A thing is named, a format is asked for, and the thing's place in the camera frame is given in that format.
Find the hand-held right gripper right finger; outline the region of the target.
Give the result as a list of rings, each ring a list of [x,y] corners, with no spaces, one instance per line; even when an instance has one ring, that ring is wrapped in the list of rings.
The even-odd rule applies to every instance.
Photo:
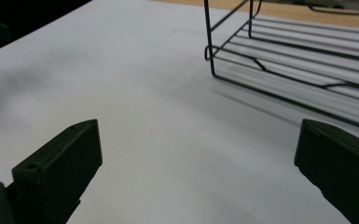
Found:
[[[317,120],[301,123],[294,164],[351,224],[359,224],[359,138]]]

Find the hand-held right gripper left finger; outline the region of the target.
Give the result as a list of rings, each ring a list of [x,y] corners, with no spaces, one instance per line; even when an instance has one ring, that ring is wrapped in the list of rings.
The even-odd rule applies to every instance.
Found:
[[[103,164],[96,119],[74,124],[12,169],[28,224],[66,224]]]

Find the black wire rack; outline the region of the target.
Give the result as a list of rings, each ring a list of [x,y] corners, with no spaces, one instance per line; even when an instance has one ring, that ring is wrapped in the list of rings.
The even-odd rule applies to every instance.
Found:
[[[239,0],[216,18],[203,0],[213,77],[359,128],[359,28],[265,16],[274,5],[359,17],[310,0]]]

